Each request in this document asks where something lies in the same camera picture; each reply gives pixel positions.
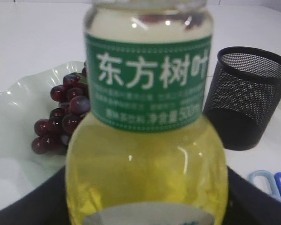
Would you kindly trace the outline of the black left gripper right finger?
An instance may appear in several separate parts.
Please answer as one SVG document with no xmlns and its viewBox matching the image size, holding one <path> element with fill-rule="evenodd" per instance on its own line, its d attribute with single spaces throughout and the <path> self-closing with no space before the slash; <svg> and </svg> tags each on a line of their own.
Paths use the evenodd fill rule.
<svg viewBox="0 0 281 225">
<path fill-rule="evenodd" d="M 281 225 L 281 203 L 243 179 L 229 167 L 226 225 Z"/>
</svg>

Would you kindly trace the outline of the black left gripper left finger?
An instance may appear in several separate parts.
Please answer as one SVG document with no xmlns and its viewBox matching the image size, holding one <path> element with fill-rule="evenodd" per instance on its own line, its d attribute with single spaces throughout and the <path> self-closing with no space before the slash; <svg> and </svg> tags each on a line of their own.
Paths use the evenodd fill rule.
<svg viewBox="0 0 281 225">
<path fill-rule="evenodd" d="M 69 225 L 65 168 L 22 199 L 0 210 L 0 225 Z"/>
</svg>

